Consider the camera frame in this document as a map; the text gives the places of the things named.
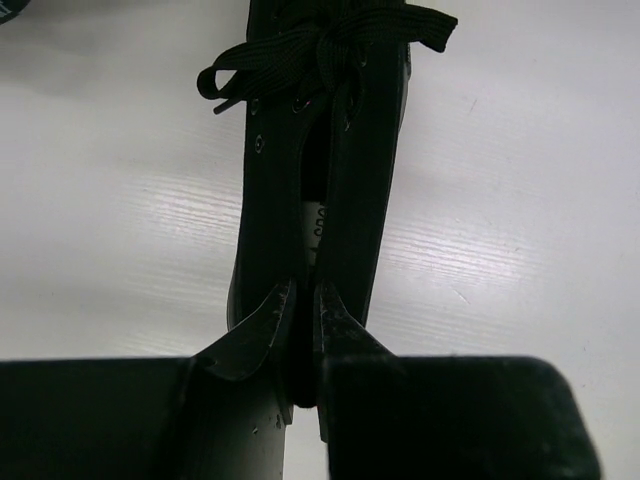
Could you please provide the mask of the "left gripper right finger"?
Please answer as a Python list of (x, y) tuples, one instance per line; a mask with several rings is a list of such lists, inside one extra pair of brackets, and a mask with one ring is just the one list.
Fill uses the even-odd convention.
[(397, 356), (315, 293), (321, 436), (334, 479), (596, 479), (566, 379), (525, 356)]

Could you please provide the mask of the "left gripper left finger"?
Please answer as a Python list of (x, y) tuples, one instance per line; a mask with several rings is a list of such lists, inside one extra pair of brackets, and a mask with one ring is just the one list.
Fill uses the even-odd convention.
[(295, 286), (191, 357), (1, 365), (5, 479), (279, 479)]

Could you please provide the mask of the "black lace shoe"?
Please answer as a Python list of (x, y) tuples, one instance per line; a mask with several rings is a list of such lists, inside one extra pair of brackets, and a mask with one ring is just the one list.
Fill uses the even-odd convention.
[(30, 3), (30, 0), (0, 0), (0, 24), (16, 18)]
[(198, 76), (216, 113), (246, 107), (227, 321), (236, 326), (256, 312), (276, 285), (293, 286), (285, 371), (299, 407), (316, 402), (317, 290), (335, 288), (357, 322), (368, 316), (410, 47), (441, 53), (457, 24), (404, 1), (254, 1), (245, 41)]

